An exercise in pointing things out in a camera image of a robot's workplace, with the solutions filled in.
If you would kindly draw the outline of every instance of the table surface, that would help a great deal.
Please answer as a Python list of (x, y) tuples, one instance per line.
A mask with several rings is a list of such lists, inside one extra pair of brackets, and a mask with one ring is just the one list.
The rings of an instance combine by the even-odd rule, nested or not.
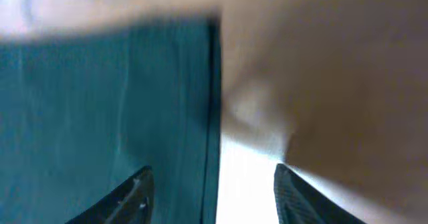
[(0, 38), (220, 13), (224, 105), (217, 222), (277, 223), (274, 169), (286, 161), (363, 221), (404, 223), (428, 218), (424, 5), (0, 0)]

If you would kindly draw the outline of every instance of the dark green fabric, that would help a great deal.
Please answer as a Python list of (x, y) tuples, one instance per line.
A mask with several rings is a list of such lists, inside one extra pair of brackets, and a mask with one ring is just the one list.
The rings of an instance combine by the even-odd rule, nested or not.
[(212, 21), (0, 45), (0, 223), (61, 223), (144, 165), (152, 223), (214, 223), (220, 48)]
[(364, 224), (283, 164), (276, 167), (274, 192), (280, 224)]

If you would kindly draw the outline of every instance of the teal cloth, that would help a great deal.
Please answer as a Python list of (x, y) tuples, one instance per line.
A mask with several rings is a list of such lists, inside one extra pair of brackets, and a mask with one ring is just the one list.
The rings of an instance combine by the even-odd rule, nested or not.
[(152, 223), (215, 223), (220, 45), (206, 19), (0, 45), (0, 223), (63, 223), (145, 165)]

